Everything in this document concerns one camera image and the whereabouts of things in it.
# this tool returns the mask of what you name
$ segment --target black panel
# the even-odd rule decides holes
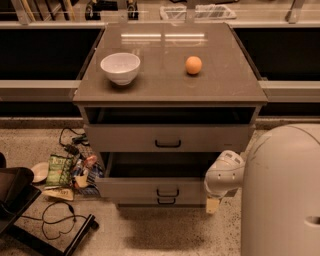
[[[92,28],[2,29],[0,79],[81,79],[100,34]]]
[[[262,77],[320,80],[320,28],[235,28]]]
[[[248,124],[251,107],[87,108],[94,124]]]
[[[320,116],[320,103],[268,103],[259,116]]]
[[[2,117],[81,117],[71,102],[1,102]]]

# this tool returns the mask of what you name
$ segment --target white robot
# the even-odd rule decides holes
[[[208,170],[205,187],[208,196],[221,198],[243,177],[241,255],[319,256],[320,125],[268,131],[245,164],[231,153],[223,152]]]

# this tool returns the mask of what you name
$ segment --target white bowl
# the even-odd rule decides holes
[[[100,66],[112,82],[127,85],[137,76],[140,59],[131,53],[115,53],[105,57]]]

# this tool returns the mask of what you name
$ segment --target drawer handle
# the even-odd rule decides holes
[[[179,196],[179,193],[180,193],[180,192],[179,192],[179,189],[177,189],[177,192],[176,192],[175,195],[161,195],[159,189],[157,189],[157,195],[158,195],[158,197],[177,197],[177,196]]]
[[[177,144],[164,144],[164,143],[159,143],[158,140],[155,140],[155,145],[158,148],[178,148],[181,146],[181,140],[178,141]]]
[[[171,205],[171,204],[175,204],[176,203],[176,199],[172,198],[172,201],[166,201],[166,202],[161,202],[160,198],[158,198],[158,204],[162,204],[162,205]]]

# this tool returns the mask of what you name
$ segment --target snack package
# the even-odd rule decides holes
[[[71,183],[70,169],[73,165],[73,158],[59,155],[50,155],[49,172],[45,189],[67,187]]]

